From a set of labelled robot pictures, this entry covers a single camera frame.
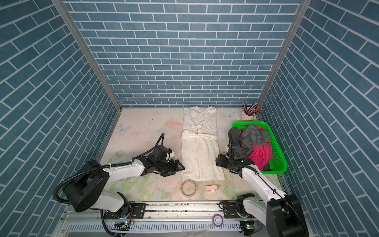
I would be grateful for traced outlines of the white t shirt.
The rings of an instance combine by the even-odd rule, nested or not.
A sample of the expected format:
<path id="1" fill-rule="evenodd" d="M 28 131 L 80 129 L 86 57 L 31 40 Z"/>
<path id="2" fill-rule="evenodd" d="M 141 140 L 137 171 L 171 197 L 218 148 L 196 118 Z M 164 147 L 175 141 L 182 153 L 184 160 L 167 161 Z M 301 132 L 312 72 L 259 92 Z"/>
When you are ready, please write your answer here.
<path id="1" fill-rule="evenodd" d="M 181 136 L 181 172 L 183 180 L 224 180 L 223 169 L 216 165 L 218 145 L 217 109 L 190 107 L 184 109 Z"/>

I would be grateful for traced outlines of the green plastic basket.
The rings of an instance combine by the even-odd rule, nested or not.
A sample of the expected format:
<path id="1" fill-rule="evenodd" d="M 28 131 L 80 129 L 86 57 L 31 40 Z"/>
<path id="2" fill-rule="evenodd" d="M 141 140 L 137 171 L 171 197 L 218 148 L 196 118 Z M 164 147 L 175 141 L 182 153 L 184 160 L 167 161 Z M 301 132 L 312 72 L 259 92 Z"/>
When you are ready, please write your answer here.
<path id="1" fill-rule="evenodd" d="M 284 174 L 287 171 L 288 164 L 286 161 L 286 158 L 282 152 L 282 149 L 280 148 L 277 139 L 270 127 L 269 124 L 267 124 L 264 121 L 260 120 L 251 120 L 251 121 L 237 121 L 232 124 L 232 127 L 237 127 L 238 129 L 245 129 L 249 125 L 255 125 L 262 127 L 263 130 L 266 130 L 269 132 L 269 137 L 270 137 L 270 144 L 272 148 L 272 154 L 273 157 L 269 161 L 270 169 L 269 170 L 263 170 L 262 174 L 264 175 L 271 175 L 271 174 Z"/>

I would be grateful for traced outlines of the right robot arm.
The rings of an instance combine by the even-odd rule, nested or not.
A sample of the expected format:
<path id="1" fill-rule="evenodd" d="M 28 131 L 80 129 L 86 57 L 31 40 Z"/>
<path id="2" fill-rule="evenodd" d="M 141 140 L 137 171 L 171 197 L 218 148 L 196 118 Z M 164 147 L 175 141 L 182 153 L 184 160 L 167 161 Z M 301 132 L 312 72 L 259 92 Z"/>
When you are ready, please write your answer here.
<path id="1" fill-rule="evenodd" d="M 300 201 L 274 186 L 258 169 L 257 165 L 243 155 L 240 140 L 228 144 L 226 155 L 216 158 L 216 165 L 239 175 L 259 195 L 241 195 L 236 200 L 238 214 L 256 218 L 270 237 L 308 237 L 309 230 Z"/>

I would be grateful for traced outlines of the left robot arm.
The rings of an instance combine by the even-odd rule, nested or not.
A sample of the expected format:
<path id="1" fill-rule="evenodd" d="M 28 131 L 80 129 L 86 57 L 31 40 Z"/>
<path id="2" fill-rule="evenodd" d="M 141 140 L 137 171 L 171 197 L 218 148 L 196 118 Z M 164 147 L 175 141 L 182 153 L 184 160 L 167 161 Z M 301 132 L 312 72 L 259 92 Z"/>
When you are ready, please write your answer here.
<path id="1" fill-rule="evenodd" d="M 115 181 L 140 177 L 150 173 L 168 177 L 184 171 L 179 160 L 173 159 L 173 151 L 157 145 L 146 153 L 126 163 L 101 165 L 90 161 L 75 175 L 62 181 L 54 190 L 56 201 L 70 204 L 76 212 L 102 209 L 126 217 L 130 202 L 121 192 L 112 193 L 105 186 Z"/>

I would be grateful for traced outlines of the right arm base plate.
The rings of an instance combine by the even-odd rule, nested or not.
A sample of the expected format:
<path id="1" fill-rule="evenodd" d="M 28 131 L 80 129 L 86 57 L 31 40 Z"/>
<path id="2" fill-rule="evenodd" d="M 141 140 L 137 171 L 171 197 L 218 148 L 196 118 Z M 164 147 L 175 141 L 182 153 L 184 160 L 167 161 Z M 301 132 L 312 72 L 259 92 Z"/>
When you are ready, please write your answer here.
<path id="1" fill-rule="evenodd" d="M 249 214 L 243 207 L 241 201 L 220 201 L 218 203 L 219 208 L 223 211 L 226 219 L 237 218 L 255 218 L 252 214 Z"/>

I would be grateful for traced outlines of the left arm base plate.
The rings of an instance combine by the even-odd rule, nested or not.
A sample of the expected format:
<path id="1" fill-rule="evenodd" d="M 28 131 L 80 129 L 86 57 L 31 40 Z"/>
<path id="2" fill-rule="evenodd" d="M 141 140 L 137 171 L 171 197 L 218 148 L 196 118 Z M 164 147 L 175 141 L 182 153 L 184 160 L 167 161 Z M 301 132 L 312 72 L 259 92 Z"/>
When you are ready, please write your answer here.
<path id="1" fill-rule="evenodd" d="M 103 214 L 104 219 L 121 219 L 121 220 L 130 220 L 130 219 L 143 219 L 146 203 L 127 203 L 124 204 L 119 211 L 110 212 L 108 210 Z"/>

